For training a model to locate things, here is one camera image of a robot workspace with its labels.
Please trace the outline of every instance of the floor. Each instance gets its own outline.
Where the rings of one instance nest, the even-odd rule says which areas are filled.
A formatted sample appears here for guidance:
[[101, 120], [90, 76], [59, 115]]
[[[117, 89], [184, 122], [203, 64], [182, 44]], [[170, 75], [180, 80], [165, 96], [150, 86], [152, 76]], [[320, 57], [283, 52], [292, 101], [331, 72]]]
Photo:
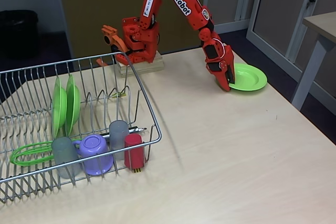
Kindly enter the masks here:
[[[248, 64], [261, 69], [271, 84], [288, 101], [291, 100], [297, 82], [286, 74], [265, 54], [246, 39], [247, 30], [221, 34], [223, 42], [231, 45], [232, 49]], [[326, 109], [312, 95], [308, 95], [301, 113], [336, 144], [336, 116]]]
[[[220, 37], [223, 42], [231, 45], [232, 49], [237, 52], [248, 64], [261, 69], [268, 78], [268, 82], [287, 100], [290, 100], [295, 87], [296, 81], [288, 74], [281, 70], [273, 61], [264, 55], [258, 48], [246, 39], [247, 30], [235, 31], [232, 33], [221, 34]], [[66, 35], [64, 33], [44, 35], [40, 38], [40, 52], [31, 59], [12, 59], [9, 57], [0, 56], [0, 71], [22, 68], [28, 66], [35, 66], [45, 63], [64, 61], [70, 59], [70, 51], [67, 44]], [[65, 64], [58, 66], [59, 73], [67, 72]], [[46, 76], [55, 75], [55, 68], [53, 66], [45, 68]], [[27, 80], [33, 76], [36, 78], [35, 72], [26, 73]], [[4, 86], [3, 92], [0, 92], [0, 100], [3, 101], [5, 97], [10, 95], [10, 92], [15, 89], [15, 85], [9, 85], [6, 88], [4, 82], [4, 74], [1, 75], [1, 84]], [[336, 144], [336, 116], [327, 110], [319, 101], [313, 96], [308, 95], [302, 110], [302, 114], [308, 118], [320, 131], [322, 131], [334, 144]]]
[[[65, 33], [42, 35], [39, 38], [38, 43], [39, 53], [35, 57], [27, 58], [22, 55], [9, 56], [0, 54], [0, 71], [26, 68], [71, 59]], [[73, 72], [74, 68], [72, 64], [69, 64], [68, 66], [70, 72]], [[29, 81], [32, 78], [37, 79], [38, 76], [42, 77], [44, 74], [46, 77], [56, 75], [54, 65], [45, 67], [44, 69], [37, 69], [38, 70], [21, 70], [13, 75], [11, 75], [12, 73], [0, 74], [0, 101], [3, 102], [9, 97], [11, 93], [20, 86], [20, 83]], [[57, 65], [58, 74], [63, 74], [67, 71], [68, 69], [65, 63]]]

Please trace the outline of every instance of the gray table leg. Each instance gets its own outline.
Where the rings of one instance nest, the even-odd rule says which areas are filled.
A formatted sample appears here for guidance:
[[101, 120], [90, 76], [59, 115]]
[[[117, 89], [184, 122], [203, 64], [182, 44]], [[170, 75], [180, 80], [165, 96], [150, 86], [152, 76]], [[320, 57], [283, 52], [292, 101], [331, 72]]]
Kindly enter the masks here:
[[334, 46], [335, 44], [333, 42], [319, 35], [314, 51], [309, 59], [306, 69], [300, 77], [292, 99], [292, 105], [298, 110], [301, 110], [302, 105], [305, 102], [310, 87], [314, 82], [315, 76], [319, 71], [326, 53]]

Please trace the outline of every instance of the gray cup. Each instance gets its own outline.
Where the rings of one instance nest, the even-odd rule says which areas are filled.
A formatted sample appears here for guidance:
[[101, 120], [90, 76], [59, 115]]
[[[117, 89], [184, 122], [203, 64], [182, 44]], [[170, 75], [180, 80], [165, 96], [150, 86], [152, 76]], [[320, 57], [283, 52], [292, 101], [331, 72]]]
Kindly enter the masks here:
[[[125, 137], [129, 135], [127, 122], [116, 120], [110, 124], [110, 149], [120, 150], [125, 147]], [[115, 155], [116, 160], [124, 160], [124, 152], [118, 152]]]
[[[60, 165], [63, 163], [78, 160], [78, 154], [75, 146], [68, 137], [60, 137], [53, 141], [51, 149], [54, 155], [55, 164]], [[57, 168], [58, 175], [62, 178], [74, 178], [81, 172], [81, 165], [79, 163], [67, 165], [69, 173], [65, 166]]]

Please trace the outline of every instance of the green plate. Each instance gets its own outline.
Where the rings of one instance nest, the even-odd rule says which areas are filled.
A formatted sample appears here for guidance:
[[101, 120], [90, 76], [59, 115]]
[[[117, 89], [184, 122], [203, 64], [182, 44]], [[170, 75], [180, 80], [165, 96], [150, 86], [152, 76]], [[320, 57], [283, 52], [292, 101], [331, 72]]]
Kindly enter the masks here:
[[230, 83], [233, 89], [242, 91], [255, 91], [262, 89], [267, 84], [266, 75], [251, 65], [235, 63], [235, 84]]
[[80, 111], [80, 94], [75, 85], [73, 76], [70, 75], [67, 84], [68, 109], [66, 118], [66, 132], [70, 135], [73, 125], [78, 121]]
[[65, 123], [67, 114], [67, 93], [65, 92], [64, 88], [62, 88], [59, 77], [57, 77], [55, 81], [54, 93], [52, 95], [52, 107], [52, 128], [54, 137], [56, 138], [59, 128], [61, 128]]

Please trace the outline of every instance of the dish rack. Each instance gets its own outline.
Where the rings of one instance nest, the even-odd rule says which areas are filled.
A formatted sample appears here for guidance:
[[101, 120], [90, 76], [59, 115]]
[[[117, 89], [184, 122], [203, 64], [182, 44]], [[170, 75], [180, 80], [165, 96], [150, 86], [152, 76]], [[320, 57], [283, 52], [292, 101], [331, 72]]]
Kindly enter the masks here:
[[[74, 163], [83, 165], [85, 160], [93, 158], [97, 158], [99, 163], [100, 157], [137, 147], [145, 149], [145, 161], [148, 161], [151, 145], [161, 140], [160, 127], [146, 90], [128, 56], [123, 54], [129, 62], [127, 71], [132, 71], [133, 75], [126, 74], [122, 78], [118, 74], [118, 65], [115, 64], [115, 54], [117, 53], [0, 72], [0, 202], [5, 204], [8, 200], [29, 197], [31, 193], [36, 195], [39, 191], [53, 191], [69, 183], [76, 185], [82, 179], [90, 182], [93, 178], [85, 169], [70, 179], [58, 176], [57, 168]], [[104, 62], [104, 66], [96, 64], [97, 60]], [[73, 126], [69, 138], [74, 140], [83, 139], [90, 134], [108, 135], [112, 121], [124, 120], [129, 127], [137, 123], [139, 127], [148, 128], [141, 133], [143, 143], [60, 165], [55, 165], [53, 160], [32, 166], [12, 164], [10, 156], [14, 150], [27, 144], [55, 139], [56, 136], [52, 134], [54, 83], [56, 77], [59, 77], [65, 85], [70, 74], [80, 91], [81, 107], [79, 120]], [[114, 161], [114, 166], [107, 173], [118, 174], [124, 168], [123, 162]]]

